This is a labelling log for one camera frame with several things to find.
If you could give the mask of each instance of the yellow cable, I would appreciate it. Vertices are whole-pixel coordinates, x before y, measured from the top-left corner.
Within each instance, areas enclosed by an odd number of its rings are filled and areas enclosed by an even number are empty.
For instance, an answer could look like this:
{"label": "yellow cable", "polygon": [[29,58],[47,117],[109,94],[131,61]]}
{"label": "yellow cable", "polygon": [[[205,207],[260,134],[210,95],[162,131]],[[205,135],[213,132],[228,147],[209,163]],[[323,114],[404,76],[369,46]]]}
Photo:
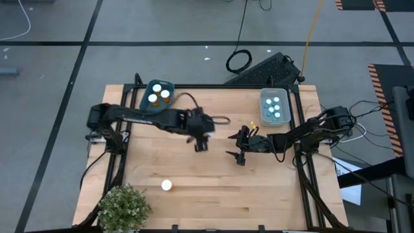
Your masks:
{"label": "yellow cable", "polygon": [[311,26],[311,28],[310,28],[310,32],[309,32],[309,35],[308,35],[308,39],[306,40],[305,53],[303,54],[303,62],[302,62],[302,71],[301,71],[301,76],[305,76],[305,68],[306,68],[306,55],[307,55],[307,53],[308,53],[308,44],[309,44],[309,41],[310,41],[310,40],[311,40],[311,38],[312,38],[313,30],[315,29],[315,25],[316,25],[316,22],[317,22],[317,20],[318,20],[319,13],[321,12],[322,5],[323,5],[323,2],[324,2],[324,1],[325,1],[325,0],[320,0],[320,2],[319,2],[318,10],[316,11],[316,15],[315,15],[315,18],[313,19],[313,23],[312,23],[312,26]]}

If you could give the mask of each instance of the wooden table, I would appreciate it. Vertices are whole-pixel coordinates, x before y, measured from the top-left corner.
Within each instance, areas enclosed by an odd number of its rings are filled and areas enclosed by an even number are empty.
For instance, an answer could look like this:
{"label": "wooden table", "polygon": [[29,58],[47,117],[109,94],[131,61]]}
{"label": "wooden table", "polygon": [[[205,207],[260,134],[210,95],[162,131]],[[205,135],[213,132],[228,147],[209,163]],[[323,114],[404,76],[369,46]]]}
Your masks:
{"label": "wooden table", "polygon": [[[123,85],[108,85],[103,102],[119,104]],[[180,229],[217,228],[221,230],[305,230],[305,214],[298,173],[292,165],[294,150],[286,152],[286,160],[279,163],[273,154],[246,153],[246,166],[239,166],[225,151],[238,151],[235,140],[227,139],[242,125],[260,125],[260,89],[177,89],[191,93],[209,115],[224,115],[232,122],[216,126],[209,150],[195,153],[186,137],[158,130],[153,126],[133,124],[125,167],[124,184],[146,189],[146,197],[154,213],[146,228]],[[138,91],[136,107],[144,90]],[[305,118],[320,113],[315,86],[301,85],[300,96]],[[291,94],[296,125],[299,123],[294,95]],[[194,103],[183,96],[174,108],[192,108]],[[261,127],[260,135],[283,133],[280,128]],[[104,145],[91,149],[88,165],[104,150]],[[320,153],[331,156],[328,146],[320,146]],[[345,225],[343,207],[336,172],[332,161],[313,156],[321,198]],[[84,179],[74,215],[74,224],[85,219],[102,196],[109,156],[98,162]],[[173,183],[170,192],[162,191],[161,182]],[[318,225],[314,202],[309,197],[313,224]]]}

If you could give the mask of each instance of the paper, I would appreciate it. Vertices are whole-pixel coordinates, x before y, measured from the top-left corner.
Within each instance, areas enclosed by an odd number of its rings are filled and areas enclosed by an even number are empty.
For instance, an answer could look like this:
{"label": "paper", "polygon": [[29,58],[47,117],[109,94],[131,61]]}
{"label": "paper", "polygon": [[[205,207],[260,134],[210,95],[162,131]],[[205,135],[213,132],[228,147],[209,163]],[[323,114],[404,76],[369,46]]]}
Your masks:
{"label": "paper", "polygon": [[[354,166],[348,162],[344,162],[340,159],[333,158],[338,164],[341,164],[342,166],[345,166],[346,168],[350,169],[351,171],[356,171],[361,168]],[[340,165],[335,164],[336,166],[336,175],[340,176],[346,173],[349,173],[345,168],[341,167]],[[348,201],[350,203],[354,203],[356,205],[361,205],[361,184],[348,187],[348,188],[342,188],[341,189],[341,196],[342,199],[345,201]]]}

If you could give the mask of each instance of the potted plant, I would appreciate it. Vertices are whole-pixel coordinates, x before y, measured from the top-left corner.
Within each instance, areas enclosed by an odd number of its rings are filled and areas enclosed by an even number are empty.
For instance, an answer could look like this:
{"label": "potted plant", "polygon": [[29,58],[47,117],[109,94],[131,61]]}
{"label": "potted plant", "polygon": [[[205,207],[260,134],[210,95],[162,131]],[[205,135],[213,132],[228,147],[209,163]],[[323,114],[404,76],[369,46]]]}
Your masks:
{"label": "potted plant", "polygon": [[99,202],[98,218],[104,232],[128,232],[145,227],[151,206],[144,192],[132,186],[115,186]]}

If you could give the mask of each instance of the gray floor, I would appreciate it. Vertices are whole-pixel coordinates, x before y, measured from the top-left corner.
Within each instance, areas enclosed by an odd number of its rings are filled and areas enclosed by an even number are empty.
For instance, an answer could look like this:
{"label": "gray floor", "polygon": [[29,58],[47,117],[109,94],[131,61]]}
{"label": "gray floor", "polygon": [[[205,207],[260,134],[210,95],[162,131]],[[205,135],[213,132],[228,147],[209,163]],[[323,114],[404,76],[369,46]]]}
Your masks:
{"label": "gray floor", "polygon": [[[16,41],[82,41],[95,4],[96,0],[25,4],[32,30]],[[104,0],[91,41],[234,41],[243,6],[242,0]],[[264,12],[257,1],[249,1],[241,40],[305,41],[317,6],[317,0],[274,0],[273,9]],[[414,41],[414,30],[410,30],[414,13],[388,16],[400,41]],[[0,38],[27,28],[18,5],[0,3],[0,21],[5,22]],[[339,11],[334,1],[325,2],[312,40],[392,42],[377,11]],[[17,78],[0,79],[0,106],[5,109],[0,116],[0,209],[8,210],[0,212],[2,232],[13,232],[16,227],[79,49],[0,46],[0,67],[23,70]],[[253,65],[282,52],[301,67],[304,52],[304,47],[240,49],[250,50]],[[233,46],[88,47],[26,231],[70,227],[86,163],[85,119],[90,106],[101,102],[105,85],[131,83],[135,72],[144,82],[156,78],[175,83],[224,83],[233,77],[224,66],[233,50]],[[404,50],[414,61],[414,48]],[[232,65],[243,62],[236,57]],[[362,99],[375,101],[368,63],[402,65],[393,47],[310,47],[305,84],[316,85],[325,107],[349,107]],[[362,104],[354,113],[372,107]],[[360,122],[372,132],[386,133],[380,113],[367,115]],[[391,145],[387,137],[370,138],[377,144]],[[365,139],[340,147],[371,164],[393,158],[392,151]],[[333,153],[354,160],[338,150]],[[378,218],[383,214],[373,209],[376,203],[369,202],[378,195],[372,189],[363,190],[362,207],[346,204],[350,225],[385,232],[385,221]]]}

